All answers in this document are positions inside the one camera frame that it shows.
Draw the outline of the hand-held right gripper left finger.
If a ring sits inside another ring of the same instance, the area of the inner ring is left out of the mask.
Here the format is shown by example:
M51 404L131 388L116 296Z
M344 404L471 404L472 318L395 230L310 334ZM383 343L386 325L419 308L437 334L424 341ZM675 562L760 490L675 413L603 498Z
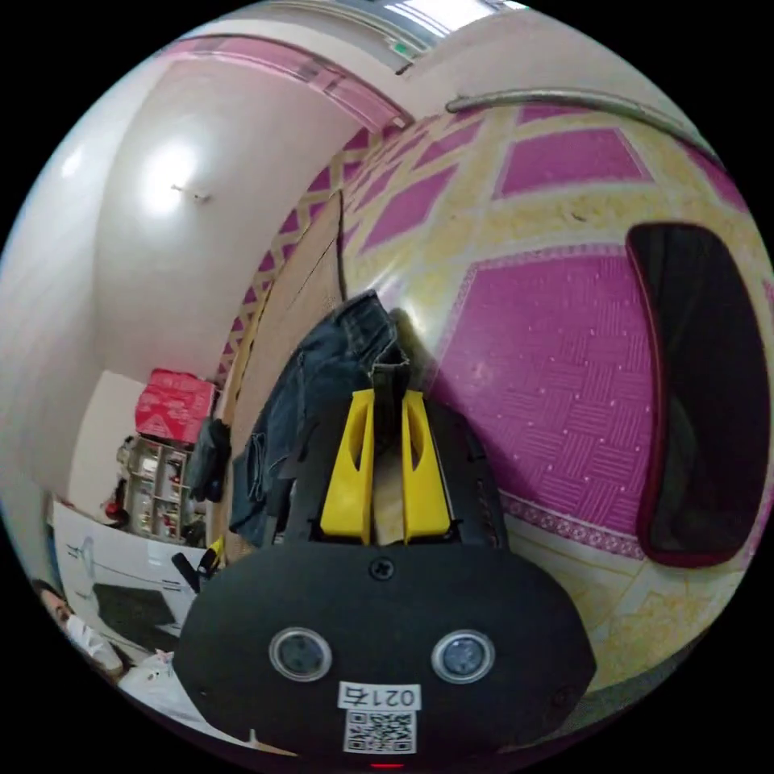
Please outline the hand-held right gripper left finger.
M320 529L329 539L372 541L375 392L355 391L329 480Z

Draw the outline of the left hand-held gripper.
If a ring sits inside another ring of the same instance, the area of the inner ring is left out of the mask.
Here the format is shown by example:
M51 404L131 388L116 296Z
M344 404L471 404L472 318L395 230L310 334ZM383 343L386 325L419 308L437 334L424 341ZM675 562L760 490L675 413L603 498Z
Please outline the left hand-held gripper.
M196 566L182 551L174 554L171 561L193 593L199 594L209 575L214 575L221 568L223 557L224 538L221 536L207 548Z

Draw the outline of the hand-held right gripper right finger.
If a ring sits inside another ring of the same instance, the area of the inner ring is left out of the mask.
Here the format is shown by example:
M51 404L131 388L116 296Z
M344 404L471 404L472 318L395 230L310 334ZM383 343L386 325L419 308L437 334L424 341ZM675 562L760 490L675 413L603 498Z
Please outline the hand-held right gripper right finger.
M451 517L424 396L414 390L402 399L401 468L404 542L443 538Z

